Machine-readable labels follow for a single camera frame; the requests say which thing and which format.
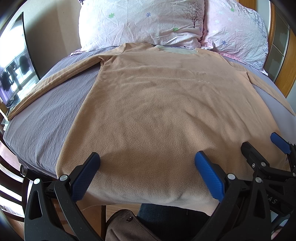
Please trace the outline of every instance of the tv screen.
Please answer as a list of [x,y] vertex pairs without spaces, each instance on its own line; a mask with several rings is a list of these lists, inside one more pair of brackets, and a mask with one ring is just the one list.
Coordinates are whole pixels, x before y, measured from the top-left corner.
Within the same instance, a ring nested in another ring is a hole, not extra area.
[[38,81],[26,45],[21,13],[0,36],[0,98],[8,108],[16,106]]

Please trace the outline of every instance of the tree print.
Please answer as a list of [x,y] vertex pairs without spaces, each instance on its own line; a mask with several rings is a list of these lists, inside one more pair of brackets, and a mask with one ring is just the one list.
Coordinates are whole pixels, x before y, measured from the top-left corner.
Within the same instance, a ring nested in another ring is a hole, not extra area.
[[190,0],[182,10],[185,14],[184,18],[190,19],[193,22],[193,28],[195,28],[196,22],[202,21],[203,10],[198,0]]

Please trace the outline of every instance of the dark blue jeans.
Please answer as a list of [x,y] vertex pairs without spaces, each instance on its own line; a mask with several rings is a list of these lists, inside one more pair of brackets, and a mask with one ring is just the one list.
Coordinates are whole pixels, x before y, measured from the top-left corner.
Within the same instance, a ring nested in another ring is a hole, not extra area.
[[162,241],[191,240],[208,219],[203,212],[155,204],[142,204],[138,213],[138,220]]

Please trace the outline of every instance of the bed sheet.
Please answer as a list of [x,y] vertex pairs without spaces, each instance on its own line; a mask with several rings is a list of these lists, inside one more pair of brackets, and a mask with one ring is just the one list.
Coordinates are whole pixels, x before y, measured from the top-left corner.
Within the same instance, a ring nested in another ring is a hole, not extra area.
[[[77,61],[113,48],[68,56],[57,63],[43,79]],[[226,59],[243,65],[281,93],[266,75],[236,60]],[[63,142],[99,70],[100,64],[76,75],[38,98],[13,118],[4,134],[4,140],[20,163],[56,177],[55,166]],[[270,109],[282,137],[296,143],[296,117],[265,91],[257,86],[254,88]]]

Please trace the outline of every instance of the blue gripper pad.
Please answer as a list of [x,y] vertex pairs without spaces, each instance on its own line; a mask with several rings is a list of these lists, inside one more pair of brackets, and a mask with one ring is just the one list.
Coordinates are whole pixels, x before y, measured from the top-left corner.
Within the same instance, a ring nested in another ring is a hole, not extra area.
[[270,135],[270,140],[285,154],[290,154],[290,145],[283,138],[281,138],[277,133],[272,133]]
[[215,173],[213,167],[210,165],[210,160],[203,153],[203,151],[199,151],[195,155],[194,162],[205,184],[211,192],[212,197],[218,199],[219,202],[221,202],[225,195],[224,183]]
[[85,161],[83,169],[71,185],[71,198],[73,202],[77,202],[83,198],[100,164],[100,156],[95,152]]

